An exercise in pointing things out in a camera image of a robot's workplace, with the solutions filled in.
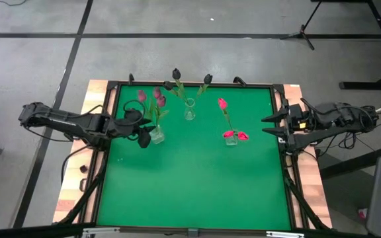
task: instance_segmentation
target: tulip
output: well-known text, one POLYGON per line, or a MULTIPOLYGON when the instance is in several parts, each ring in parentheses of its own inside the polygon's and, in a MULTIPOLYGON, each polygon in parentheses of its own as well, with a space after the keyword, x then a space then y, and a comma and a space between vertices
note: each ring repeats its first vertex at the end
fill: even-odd
POLYGON ((224 110, 224 109, 226 109, 228 107, 228 103, 224 99, 222 99, 222 98, 218 99, 218 104, 220 105, 220 108, 222 110, 224 110))
POLYGON ((144 102, 146 100, 146 94, 143 90, 138 91, 138 99, 140 102, 144 102))
POLYGON ((224 132, 223 137, 224 137, 224 138, 230 138, 230 137, 232 137, 234 134, 235 134, 234 131, 226 131, 226 132, 224 132))
POLYGON ((245 134, 244 132, 239 132, 237 134, 237 138, 239 138, 240 140, 249 140, 249 136, 247 134, 245 134))
POLYGON ((204 84, 209 85, 211 81, 212 81, 212 75, 211 74, 206 75, 204 78, 204 84))
POLYGON ((164 81, 163 87, 165 90, 170 91, 171 89, 173 89, 173 84, 170 83, 170 81, 164 81))
POLYGON ((153 96, 158 99, 161 96, 161 91, 159 90, 159 87, 153 88, 153 96))
POLYGON ((179 80, 180 77, 181 77, 180 71, 179 71, 178 69, 174 69, 174 70, 173 70, 173 78, 174 78, 175 80, 179 80))
POLYGON ((166 101, 166 98, 161 95, 158 99, 157 99, 157 105, 162 108, 163 106, 165 106, 165 101, 166 101))

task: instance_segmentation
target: red tulip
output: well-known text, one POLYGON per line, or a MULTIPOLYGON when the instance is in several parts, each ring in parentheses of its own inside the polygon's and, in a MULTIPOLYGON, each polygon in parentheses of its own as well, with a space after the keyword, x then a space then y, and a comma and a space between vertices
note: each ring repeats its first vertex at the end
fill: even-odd
POLYGON ((143 90, 138 91, 138 99, 140 102, 143 102, 146 100, 146 94, 143 90))
POLYGON ((224 137, 224 138, 230 138, 230 137, 232 137, 234 134, 235 134, 234 131, 226 131, 226 132, 224 132, 223 137, 224 137))
POLYGON ((222 98, 218 99, 218 104, 220 105, 220 108, 222 110, 224 110, 224 109, 226 109, 228 107, 228 103, 224 99, 222 99, 222 98))
POLYGON ((240 140, 249 140, 249 136, 247 134, 245 134, 244 132, 239 132, 237 134, 237 137, 240 139, 240 140))
POLYGON ((157 99, 157 105, 161 108, 163 106, 165 106, 165 97, 163 95, 161 95, 158 99, 157 99))
POLYGON ((159 90, 159 87, 153 88, 153 96, 158 99, 161 96, 161 91, 159 90))

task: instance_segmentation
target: concrete floor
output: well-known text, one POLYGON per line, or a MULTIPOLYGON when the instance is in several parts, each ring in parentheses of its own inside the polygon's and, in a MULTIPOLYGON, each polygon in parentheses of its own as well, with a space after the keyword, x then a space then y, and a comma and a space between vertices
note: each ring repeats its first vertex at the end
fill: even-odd
MULTIPOLYGON (((0 32, 75 33, 86 2, 28 0, 17 7, 0 3, 0 32)), ((381 14, 381 1, 375 3, 381 14)), ((305 23, 314 7, 308 0, 95 0, 85 32, 286 34, 305 23)), ((307 32, 380 34, 380 29, 366 4, 323 3, 307 32)), ((181 70, 183 80, 211 73, 215 82, 221 82, 238 75, 248 83, 300 84, 314 104, 338 100, 381 106, 381 91, 341 91, 337 85, 381 77, 381 40, 312 42, 315 51, 301 40, 82 39, 61 109, 80 111, 90 79, 126 79, 133 73, 136 80, 165 80, 174 67, 181 70)), ((73 39, 0 38, 0 147, 5 148, 0 155, 0 228, 11 224, 38 142, 19 127, 21 106, 33 101, 52 104, 72 44, 73 39)), ((381 127, 360 138, 381 148, 381 127)), ((51 223, 61 163, 70 147, 50 143, 26 226, 51 223)), ((328 154, 346 160, 368 152, 357 144, 353 150, 333 148, 328 154)), ((365 232, 342 212, 330 213, 339 231, 365 232)))

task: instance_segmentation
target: wooden table frame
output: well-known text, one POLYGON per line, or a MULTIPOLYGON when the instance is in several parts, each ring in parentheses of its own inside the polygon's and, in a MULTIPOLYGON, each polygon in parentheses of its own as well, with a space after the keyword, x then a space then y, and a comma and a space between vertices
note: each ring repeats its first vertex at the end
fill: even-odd
MULTIPOLYGON (((139 85, 149 82, 136 81, 134 83, 139 85)), ((222 85, 225 87, 229 87, 228 85, 231 87, 236 87, 235 83, 222 83, 222 85)), ((302 93, 299 85, 283 85, 283 89, 289 104, 298 103, 301 104, 302 108, 304 108, 304 105, 300 101, 302 93)), ((108 113, 115 115, 116 108, 113 108, 113 106, 117 104, 118 98, 116 98, 116 95, 119 90, 120 87, 118 87, 118 81, 90 80, 81 113, 87 112, 94 106, 101 104, 104 108, 106 108, 108 113)), ((275 99, 272 100, 273 102, 276 102, 277 108, 281 107, 280 94, 278 92, 275 92, 275 99)), ((101 109, 99 108, 93 112, 100 113, 101 109)), ((74 141, 71 151, 75 151, 83 146, 84 143, 82 141, 74 141)), ((307 147, 306 152, 315 155, 313 147, 307 147)), ((294 167, 295 171, 293 168, 289 168, 288 170, 298 188, 302 189, 304 198, 311 206, 312 210, 317 216, 319 216, 320 220, 324 224, 331 227, 331 220, 325 200, 318 164, 317 161, 308 153, 299 154, 296 163, 297 166, 294 167)), ((103 156, 108 156, 108 153, 96 152, 92 149, 84 149, 69 159, 53 218, 54 222, 63 219, 67 215, 68 211, 74 207, 78 199, 80 199, 84 189, 80 188, 80 184, 85 184, 85 188, 88 187, 91 178, 93 179, 95 177, 101 167, 103 156), (83 174, 80 172, 79 168, 82 165, 86 165, 89 168, 88 173, 83 174)), ((291 164, 292 160, 295 162, 296 158, 286 156, 287 164, 291 164)), ((96 205, 99 204, 100 198, 96 196, 96 194, 100 194, 101 189, 102 185, 95 189, 87 201, 85 209, 82 210, 82 212, 75 218, 74 223, 91 222, 96 220, 96 213, 93 213, 93 210, 97 209, 96 205)), ((314 228, 308 221, 305 214, 301 214, 300 207, 295 197, 293 195, 291 196, 292 199, 290 202, 292 203, 292 206, 290 206, 289 209, 292 210, 292 214, 294 214, 294 217, 290 218, 292 227, 314 228)))

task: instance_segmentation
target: glass vase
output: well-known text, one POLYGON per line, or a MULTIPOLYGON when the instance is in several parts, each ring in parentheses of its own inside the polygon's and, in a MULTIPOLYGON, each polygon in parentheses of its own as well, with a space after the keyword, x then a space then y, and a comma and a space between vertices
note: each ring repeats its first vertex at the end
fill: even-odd
POLYGON ((185 119, 186 120, 193 120, 195 118, 195 100, 194 99, 187 99, 187 102, 185 102, 185 119))
POLYGON ((149 133, 149 135, 151 136, 151 141, 152 141, 152 143, 154 143, 154 144, 161 143, 161 142, 163 142, 164 139, 165 139, 163 130, 161 129, 161 127, 160 127, 159 125, 158 125, 157 127, 155 127, 155 128, 149 133))
POLYGON ((227 146, 237 145, 237 136, 236 135, 233 135, 229 138, 224 138, 224 139, 226 140, 227 146))

